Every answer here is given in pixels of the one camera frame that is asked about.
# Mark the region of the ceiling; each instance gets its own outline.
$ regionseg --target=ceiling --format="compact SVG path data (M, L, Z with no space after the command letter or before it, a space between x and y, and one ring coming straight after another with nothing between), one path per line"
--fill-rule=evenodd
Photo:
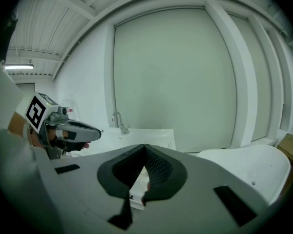
M56 76L76 36L86 32L100 13L119 0L20 0L18 23L6 64L33 64L34 69L9 70L13 78ZM263 10L280 15L273 0L250 0Z

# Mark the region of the fluorescent light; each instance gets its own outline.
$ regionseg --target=fluorescent light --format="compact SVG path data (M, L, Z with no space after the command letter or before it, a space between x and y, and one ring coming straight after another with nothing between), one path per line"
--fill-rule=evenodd
M24 65L24 64L13 64L13 65L6 65L5 69L33 69L34 65Z

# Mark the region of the faucet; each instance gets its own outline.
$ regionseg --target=faucet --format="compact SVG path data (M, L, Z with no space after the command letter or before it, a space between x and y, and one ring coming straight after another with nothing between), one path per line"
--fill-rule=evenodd
M124 127L123 121L122 121L122 116L120 114L120 112L116 111L115 113L113 113L112 115L112 121L115 121L115 116L119 115L119 128L121 129L121 134L125 135L125 134L129 134L129 129Z

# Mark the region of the white sink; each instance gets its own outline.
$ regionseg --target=white sink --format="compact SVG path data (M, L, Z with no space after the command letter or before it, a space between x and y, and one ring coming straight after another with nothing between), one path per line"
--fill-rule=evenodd
M93 141L88 149L72 151L68 156L86 156L116 150L135 144L151 144L176 150L173 129L129 129L129 134L122 135L119 128L103 129L99 140Z

